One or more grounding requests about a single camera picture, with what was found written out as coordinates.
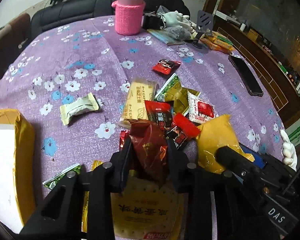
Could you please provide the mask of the red black candy packet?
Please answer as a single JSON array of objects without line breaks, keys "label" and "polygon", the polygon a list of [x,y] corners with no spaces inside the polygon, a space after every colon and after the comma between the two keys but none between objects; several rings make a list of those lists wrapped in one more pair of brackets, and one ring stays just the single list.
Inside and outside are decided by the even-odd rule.
[{"label": "red black candy packet", "polygon": [[145,101],[147,116],[150,121],[156,122],[163,132],[172,126],[172,105],[168,102]]}]

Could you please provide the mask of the large yellow cracker packet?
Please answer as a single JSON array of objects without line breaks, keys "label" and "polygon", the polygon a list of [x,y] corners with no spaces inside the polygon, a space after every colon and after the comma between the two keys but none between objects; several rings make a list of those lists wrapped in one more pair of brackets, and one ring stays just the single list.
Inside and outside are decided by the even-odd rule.
[{"label": "large yellow cracker packet", "polygon": [[184,196],[171,183],[162,187],[139,179],[130,170],[126,187],[111,194],[116,239],[178,239],[184,215]]}]

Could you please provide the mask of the black leather sofa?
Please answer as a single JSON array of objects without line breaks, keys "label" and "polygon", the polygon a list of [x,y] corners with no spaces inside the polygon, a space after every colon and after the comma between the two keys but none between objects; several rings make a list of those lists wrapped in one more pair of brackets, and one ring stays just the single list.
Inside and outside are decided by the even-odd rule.
[{"label": "black leather sofa", "polygon": [[[114,15],[111,4],[115,0],[69,0],[37,11],[31,19],[31,38],[41,33],[72,22],[88,18]],[[190,11],[182,0],[144,0],[145,12],[156,11],[161,5],[170,11],[189,15]]]}]

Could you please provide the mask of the green yellow snack packet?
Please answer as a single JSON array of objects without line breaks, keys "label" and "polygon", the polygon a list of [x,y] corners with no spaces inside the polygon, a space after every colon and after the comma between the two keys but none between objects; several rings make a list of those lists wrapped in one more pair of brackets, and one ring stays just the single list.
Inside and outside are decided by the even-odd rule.
[{"label": "green yellow snack packet", "polygon": [[183,87],[178,75],[173,74],[157,92],[154,100],[158,102],[173,101],[174,113],[186,116],[189,113],[188,93],[195,96],[200,95],[199,91]]}]

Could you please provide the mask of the dark red foil snack bag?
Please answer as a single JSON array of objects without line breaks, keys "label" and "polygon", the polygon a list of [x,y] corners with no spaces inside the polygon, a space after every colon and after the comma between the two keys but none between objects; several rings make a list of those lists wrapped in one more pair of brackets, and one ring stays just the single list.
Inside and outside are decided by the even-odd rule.
[{"label": "dark red foil snack bag", "polygon": [[168,145],[159,125],[149,120],[130,120],[129,136],[147,176],[162,185],[167,177]]}]

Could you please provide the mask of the black phone stand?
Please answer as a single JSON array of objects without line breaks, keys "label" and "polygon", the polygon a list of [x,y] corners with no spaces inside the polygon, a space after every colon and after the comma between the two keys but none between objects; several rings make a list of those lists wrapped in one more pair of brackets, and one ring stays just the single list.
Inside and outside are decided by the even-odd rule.
[{"label": "black phone stand", "polygon": [[213,30],[213,15],[199,10],[197,13],[196,34],[192,41],[194,49],[200,53],[207,53],[208,46],[204,44],[200,38],[205,35],[212,35]]}]

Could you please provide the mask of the pink sleeved thermos bottle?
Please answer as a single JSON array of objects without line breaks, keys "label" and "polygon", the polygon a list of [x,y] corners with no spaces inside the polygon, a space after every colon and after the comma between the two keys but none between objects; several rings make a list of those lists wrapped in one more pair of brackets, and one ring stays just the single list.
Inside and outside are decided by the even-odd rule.
[{"label": "pink sleeved thermos bottle", "polygon": [[139,33],[145,8],[144,0],[117,0],[111,6],[115,9],[115,31],[118,34]]}]

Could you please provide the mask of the yellow cardboard box tray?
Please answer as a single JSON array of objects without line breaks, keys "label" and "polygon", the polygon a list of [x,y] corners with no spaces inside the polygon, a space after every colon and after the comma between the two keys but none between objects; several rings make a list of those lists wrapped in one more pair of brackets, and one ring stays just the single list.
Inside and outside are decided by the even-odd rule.
[{"label": "yellow cardboard box tray", "polygon": [[0,110],[0,221],[19,234],[33,214],[35,131],[16,109]]}]

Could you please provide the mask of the wooden cabinet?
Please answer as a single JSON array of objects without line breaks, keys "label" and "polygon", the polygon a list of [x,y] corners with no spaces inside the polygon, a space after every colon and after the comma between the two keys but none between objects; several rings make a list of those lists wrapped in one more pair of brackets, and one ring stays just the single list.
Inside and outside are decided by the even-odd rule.
[{"label": "wooden cabinet", "polygon": [[216,11],[213,29],[226,36],[237,51],[253,67],[267,89],[275,109],[286,128],[300,119],[300,96],[288,76],[275,60],[247,34],[234,25],[232,19]]}]

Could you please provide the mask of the orange snack boxes stack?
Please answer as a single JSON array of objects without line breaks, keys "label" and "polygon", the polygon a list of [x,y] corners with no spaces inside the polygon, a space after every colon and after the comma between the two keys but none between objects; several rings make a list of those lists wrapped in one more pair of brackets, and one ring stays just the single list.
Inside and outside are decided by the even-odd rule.
[{"label": "orange snack boxes stack", "polygon": [[209,34],[203,34],[199,40],[209,49],[220,51],[224,54],[231,54],[235,49],[233,43],[217,31],[212,31]]}]

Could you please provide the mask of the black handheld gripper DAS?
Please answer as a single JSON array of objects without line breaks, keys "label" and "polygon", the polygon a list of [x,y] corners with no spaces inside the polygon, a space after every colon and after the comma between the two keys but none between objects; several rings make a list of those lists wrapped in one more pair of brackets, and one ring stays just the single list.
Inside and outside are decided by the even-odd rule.
[{"label": "black handheld gripper DAS", "polygon": [[243,179],[264,213],[285,239],[300,239],[300,168],[292,168],[268,154],[257,154],[258,167],[228,146],[216,151],[216,161]]}]

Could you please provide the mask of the black smartphone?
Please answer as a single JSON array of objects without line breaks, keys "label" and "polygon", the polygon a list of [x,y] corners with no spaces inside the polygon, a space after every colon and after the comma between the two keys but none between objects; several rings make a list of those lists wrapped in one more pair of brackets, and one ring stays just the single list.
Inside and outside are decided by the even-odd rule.
[{"label": "black smartphone", "polygon": [[252,71],[245,63],[245,61],[242,58],[238,58],[232,55],[229,55],[228,59],[234,66],[235,70],[237,70],[248,93],[251,96],[262,97],[263,90],[261,89],[258,81],[256,80],[255,76],[253,75]]}]

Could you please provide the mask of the small red candy packet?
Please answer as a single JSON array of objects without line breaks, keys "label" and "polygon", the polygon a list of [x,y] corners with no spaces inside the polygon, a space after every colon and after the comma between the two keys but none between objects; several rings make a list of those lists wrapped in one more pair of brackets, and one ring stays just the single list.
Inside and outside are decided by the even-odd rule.
[{"label": "small red candy packet", "polygon": [[169,75],[172,70],[180,67],[181,62],[179,61],[171,61],[171,60],[166,60],[166,59],[162,59],[160,61],[158,61],[158,63],[152,67],[152,70],[157,72],[157,73],[161,73],[164,75]]}]

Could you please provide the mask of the white red snack packet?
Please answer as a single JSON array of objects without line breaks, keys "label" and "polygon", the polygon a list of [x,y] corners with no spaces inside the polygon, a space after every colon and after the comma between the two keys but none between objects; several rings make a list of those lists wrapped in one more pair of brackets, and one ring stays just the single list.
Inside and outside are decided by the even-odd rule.
[{"label": "white red snack packet", "polygon": [[187,93],[187,97],[189,102],[189,120],[191,122],[203,124],[218,116],[215,113],[213,105],[210,105],[190,92]]}]

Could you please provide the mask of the plain yellow snack packet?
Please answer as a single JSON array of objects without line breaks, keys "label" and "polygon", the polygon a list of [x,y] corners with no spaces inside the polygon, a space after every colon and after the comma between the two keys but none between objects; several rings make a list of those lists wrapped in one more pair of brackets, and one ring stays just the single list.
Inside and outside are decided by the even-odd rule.
[{"label": "plain yellow snack packet", "polygon": [[244,153],[239,146],[234,129],[230,124],[229,114],[223,114],[198,126],[200,134],[196,137],[198,150],[198,165],[207,172],[221,174],[225,167],[217,163],[216,151],[223,146],[228,146],[249,161],[255,161],[250,153]]}]

